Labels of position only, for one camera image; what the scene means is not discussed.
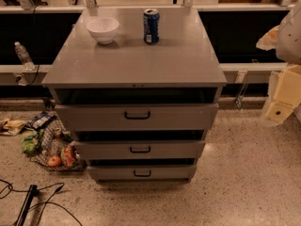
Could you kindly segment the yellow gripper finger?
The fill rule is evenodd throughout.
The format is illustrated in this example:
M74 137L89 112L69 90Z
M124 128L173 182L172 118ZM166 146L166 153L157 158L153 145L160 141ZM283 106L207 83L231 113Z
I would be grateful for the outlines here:
M272 73L271 103L264 116L274 123L283 123L301 104L301 66L291 65L280 73Z
M266 112L272 103L273 95L274 95L276 87L277 87L277 81L278 81L278 72L271 72L271 75L269 77L268 91L267 91L268 97L265 100L264 106L261 111L261 116L260 116L261 124L266 127L277 126L276 122L271 121L266 116Z

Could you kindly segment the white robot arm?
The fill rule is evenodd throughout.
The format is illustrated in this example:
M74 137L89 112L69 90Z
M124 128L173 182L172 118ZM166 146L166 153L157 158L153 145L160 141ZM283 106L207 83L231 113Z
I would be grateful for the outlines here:
M280 73L272 72L268 99L261 123L272 127L282 124L301 104L301 2L256 43L265 51L275 49L277 58L288 63Z

